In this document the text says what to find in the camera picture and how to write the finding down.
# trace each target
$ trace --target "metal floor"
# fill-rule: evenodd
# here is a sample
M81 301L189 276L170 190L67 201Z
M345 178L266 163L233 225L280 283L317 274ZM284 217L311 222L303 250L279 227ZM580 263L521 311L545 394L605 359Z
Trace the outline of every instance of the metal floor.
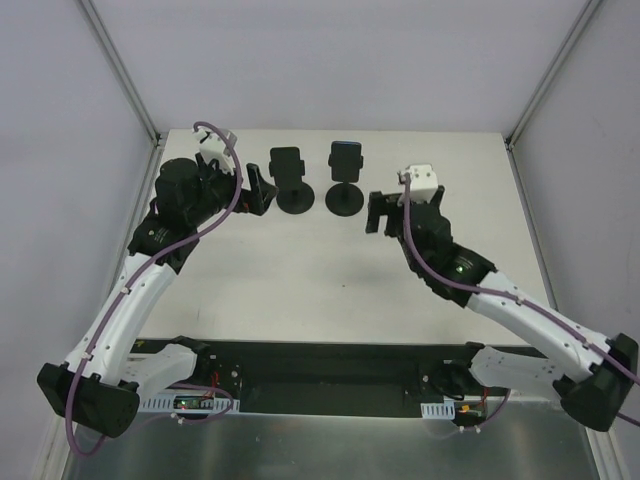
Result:
M151 415L139 415L137 422ZM70 458L65 480L597 479L584 429L549 404L510 403L481 434L420 419L229 415L158 419ZM95 436L79 432L87 450Z

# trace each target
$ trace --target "wire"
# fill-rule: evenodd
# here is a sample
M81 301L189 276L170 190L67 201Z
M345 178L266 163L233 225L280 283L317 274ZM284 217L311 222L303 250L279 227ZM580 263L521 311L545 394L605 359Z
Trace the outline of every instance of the wire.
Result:
M501 290L494 290L492 288L483 288L483 287L477 287L477 286L472 286L472 285L465 285L464 283L454 282L453 280L449 280L448 278L443 277L438 272L436 272L433 268L431 268L427 264L427 262L424 261L424 259L420 255L420 252L418 252L418 249L416 248L415 243L413 242L413 234L411 232L411 201L410 201L411 196L410 195L411 195L411 175L407 173L404 176L404 198L405 198L405 202L404 202L404 239L405 239L405 241L407 243L407 246L409 247L409 251L411 252L411 255L413 256L413 258L425 270L425 272L427 272L431 277L435 278L440 283L442 283L442 284L444 284L444 285L446 285L448 287L451 287L451 288L455 288L455 289L458 289L458 290L463 290L465 292L471 292L471 293L476 293L476 294L484 293L484 294L487 294L487 295L493 295L493 296L496 296L496 297L506 298L508 300L514 301L514 302L516 302L518 304L521 304L521 305L524 305L524 306L530 308L531 310L535 311L536 313L539 313L543 317L545 317L548 320L550 320L556 326L560 327L562 330L564 330L569 335L571 335L573 338L575 338L577 341L579 341L582 345L584 345L585 347L587 347L587 348L591 349L592 351L594 351L595 353L597 353L600 357L602 357L604 360L606 360L610 365L614 366L625 377L627 377L631 381L633 381L633 383L635 383L636 385L640 385L640 377L638 377L636 374L634 374L632 371L630 371L628 368L626 368L624 365L622 365L619 361L617 361L615 358L613 358L607 352L602 350L598 345L595 345L595 344L589 342L587 340L587 337L582 335L580 332L578 332L577 330L575 330L571 326L567 325L565 322L560 320L558 317L556 317L553 313L549 312L545 308L543 308L543 307L541 307L539 305L536 305L535 303L533 303L533 302L531 302L531 301L529 301L527 299L519 298L516 295L513 295L512 293L509 293L509 292L503 292ZM638 420L631 421L633 419L630 418L630 417L627 417L626 415L624 415L624 417L620 417L620 418L622 418L623 420L630 421L630 423L633 423L634 425L640 426L640 421L638 421Z
M470 405L470 407L484 407L485 406L485 402L487 401L487 397L489 397L489 389L487 387L483 388L482 391L482 398L480 399L480 401L476 404L472 404Z
M202 399L200 400L201 402L204 400L209 400L210 398L216 398L215 388L218 385L218 380L218 372L213 372L213 375L211 375L211 386L213 388L209 389L207 393L203 395Z
M491 415L489 415L484 422L482 422L479 425L475 425L473 427L465 427L464 430L466 432L469 432L471 430L478 431L480 427L484 428L487 425L489 425L491 422L495 420L495 418L500 414L500 412L504 410L504 407L507 406L507 402L509 401L510 396L511 396L511 390L507 390L507 393L505 393L504 398L502 399L502 402L500 402L500 405L498 405L498 407L493 412L491 412Z
M168 253L173 252L178 248L188 245L191 242L195 242L199 238L204 237L208 233L218 228L220 224L224 222L229 215L231 215L236 205L238 204L238 200L240 199L240 193L242 190L242 165L240 164L240 159L238 158L238 154L233 148L233 144L227 139L224 132L222 132L218 127L207 122L196 122L193 125L194 130L197 130L200 127L207 128L211 130L213 133L215 133L220 138L220 140L222 140L222 142L225 144L225 146L227 147L227 150L229 151L229 154L231 155L231 158L233 159L233 163L236 169L236 189L233 193L231 203L229 203L229 206L227 207L227 209L222 213L222 215L218 217L218 219L215 222L213 222L208 227L204 228L201 232L197 232L191 235L190 237L187 237L183 240L180 240L179 242L174 243L173 245L169 245L168 247L163 248L154 256L149 258L149 260L147 260L140 268L138 268L138 270L134 272L133 275L131 275L131 278L129 278L127 283L125 283L125 286L124 286L125 288L123 289L123 291L118 293L116 298L113 300L113 303L107 309L107 312L104 314L104 317L98 324L98 328L96 328L95 333L93 334L93 336L91 337L91 340L89 341L89 344L87 345L87 349L85 350L86 355L80 360L80 364L78 365L78 368L75 374L73 375L73 380L71 381L71 387L69 388L69 394L67 396L67 403L65 405L65 412L64 412L65 431L67 435L67 441L69 442L69 447L71 448L71 451L75 455L78 455L81 457L89 457L91 455L94 455L98 450L100 450L106 438L105 435L101 436L100 439L98 439L96 445L88 452L83 452L82 450L80 450L80 447L78 447L78 444L73 434L73 421L72 421L73 402L75 400L76 392L78 390L80 378L82 378L82 373L84 372L87 366L87 363L89 361L88 359L91 358L91 352L96 347L96 344L100 339L100 335L102 335L102 332L104 331L107 324L109 323L109 320L111 319L116 309L118 308L120 303L122 303L122 300L126 296L126 293L124 292L127 290L130 290L135 284L135 282L138 280L138 278L140 278L140 276L144 273L144 271L147 268L149 268L151 265L155 264L157 260L159 260L160 258L164 257Z

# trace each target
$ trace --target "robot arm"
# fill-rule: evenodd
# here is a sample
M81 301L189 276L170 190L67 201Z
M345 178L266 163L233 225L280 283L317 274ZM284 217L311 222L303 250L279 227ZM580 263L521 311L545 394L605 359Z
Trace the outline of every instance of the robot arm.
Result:
M224 134L235 144L231 132ZM133 234L130 255L93 325L62 365L45 364L38 375L38 384L54 411L65 416L71 381L86 360L73 403L73 421L110 437L128 428L140 403L173 383L189 378L210 385L208 347L188 338L174 339L145 360L127 362L151 310L198 241L159 257L138 277L136 272L167 247L197 233L200 225L230 205L235 191L238 172L225 144L201 128L194 131L194 137L200 150L196 161L176 158L162 165L155 181L156 197ZM263 215L276 189L262 179L256 165L246 168L251 189L242 190L234 211ZM122 294L123 300L116 305L116 297ZM110 321L88 355L90 339L107 315Z
M409 198L405 194L371 193L367 233L377 232L380 217L387 216L385 235L398 239L410 269L434 293L498 322L546 357L509 354L470 344L475 355L463 367L481 385L560 400L564 410L583 425L608 430L633 383L588 345L595 345L635 373L637 343L624 334L609 339L550 310L489 260L455 243L451 224L440 213L444 187L438 184L430 165L410 166L399 176L400 183L405 183L407 176L410 179ZM412 245L405 235L405 202L410 202ZM415 254L435 275L420 265ZM454 283L470 288L456 288ZM516 300L490 292L508 292ZM550 321L545 313L552 313L558 323ZM578 341L567 327L577 330L586 341Z

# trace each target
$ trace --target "round black base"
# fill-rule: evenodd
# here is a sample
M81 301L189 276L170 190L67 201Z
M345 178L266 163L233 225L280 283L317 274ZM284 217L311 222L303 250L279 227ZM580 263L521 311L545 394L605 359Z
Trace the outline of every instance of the round black base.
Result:
M313 206L315 199L316 196L313 193L313 189L303 183L300 190L280 191L276 197L276 203L283 212L299 215L309 210Z
M362 210L364 195L355 185L338 183L329 189L324 203L334 215L350 217Z

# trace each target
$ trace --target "black phone stand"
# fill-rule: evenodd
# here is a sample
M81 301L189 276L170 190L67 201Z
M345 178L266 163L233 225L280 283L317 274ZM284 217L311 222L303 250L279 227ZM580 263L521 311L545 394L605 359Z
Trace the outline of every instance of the black phone stand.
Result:
M329 189L324 203L334 215L350 217L362 210L364 195L353 185L358 181L360 169L364 165L361 153L362 145L356 142L331 144L331 180L340 183Z
M278 187L276 203L283 212L298 215L309 210L315 201L313 189L302 181L304 160L298 147L272 148L269 174Z

